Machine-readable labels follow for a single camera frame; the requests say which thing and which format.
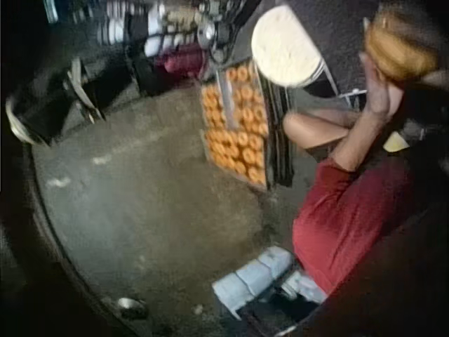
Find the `red dress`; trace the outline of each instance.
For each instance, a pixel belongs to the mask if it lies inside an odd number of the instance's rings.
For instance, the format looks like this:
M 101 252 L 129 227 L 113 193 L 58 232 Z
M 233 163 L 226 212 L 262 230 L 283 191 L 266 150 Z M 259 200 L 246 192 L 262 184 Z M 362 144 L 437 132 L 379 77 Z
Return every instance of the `red dress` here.
M 293 246 L 305 270 L 327 293 L 373 244 L 413 212 L 413 184 L 404 160 L 390 157 L 357 179 L 332 159 L 293 223 Z

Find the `concrete floor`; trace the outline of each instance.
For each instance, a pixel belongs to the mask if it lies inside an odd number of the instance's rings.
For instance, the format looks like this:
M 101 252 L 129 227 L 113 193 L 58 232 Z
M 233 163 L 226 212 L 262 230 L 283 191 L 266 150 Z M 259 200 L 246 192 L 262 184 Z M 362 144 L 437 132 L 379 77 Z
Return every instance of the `concrete floor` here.
M 255 194 L 206 162 L 200 128 L 192 87 L 34 148 L 70 258 L 105 303 L 144 299 L 155 336 L 223 336 L 211 283 L 270 244 L 290 248 L 292 219 L 313 181 L 316 162 L 298 153 L 293 188 Z

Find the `stack of tortillas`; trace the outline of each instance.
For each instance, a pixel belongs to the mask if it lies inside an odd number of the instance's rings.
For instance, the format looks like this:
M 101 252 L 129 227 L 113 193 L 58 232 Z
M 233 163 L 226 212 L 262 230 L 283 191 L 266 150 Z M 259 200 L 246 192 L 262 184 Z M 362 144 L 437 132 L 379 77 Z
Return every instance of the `stack of tortillas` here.
M 309 82 L 322 57 L 288 6 L 266 12 L 251 39 L 253 59 L 263 75 L 279 86 Z

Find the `red object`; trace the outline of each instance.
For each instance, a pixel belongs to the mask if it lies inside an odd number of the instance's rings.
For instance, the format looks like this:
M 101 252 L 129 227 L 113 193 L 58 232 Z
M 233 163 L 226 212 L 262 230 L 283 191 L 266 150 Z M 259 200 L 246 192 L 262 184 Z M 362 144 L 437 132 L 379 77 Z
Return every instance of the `red object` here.
M 206 64 L 204 51 L 198 44 L 179 46 L 156 58 L 167 73 L 179 78 L 198 78 Z
M 355 180 L 332 159 L 319 164 L 314 186 L 293 223 L 293 246 L 327 294 L 376 241 L 410 215 L 412 181 L 400 158 L 390 157 Z

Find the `bare leg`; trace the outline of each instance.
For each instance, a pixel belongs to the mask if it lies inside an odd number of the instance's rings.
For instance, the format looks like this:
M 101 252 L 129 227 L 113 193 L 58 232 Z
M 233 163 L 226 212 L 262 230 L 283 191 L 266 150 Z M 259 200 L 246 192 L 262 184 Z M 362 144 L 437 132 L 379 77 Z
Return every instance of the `bare leg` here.
M 345 137 L 357 118 L 356 112 L 340 110 L 310 110 L 307 114 L 289 112 L 283 120 L 283 128 L 297 146 L 311 149 Z

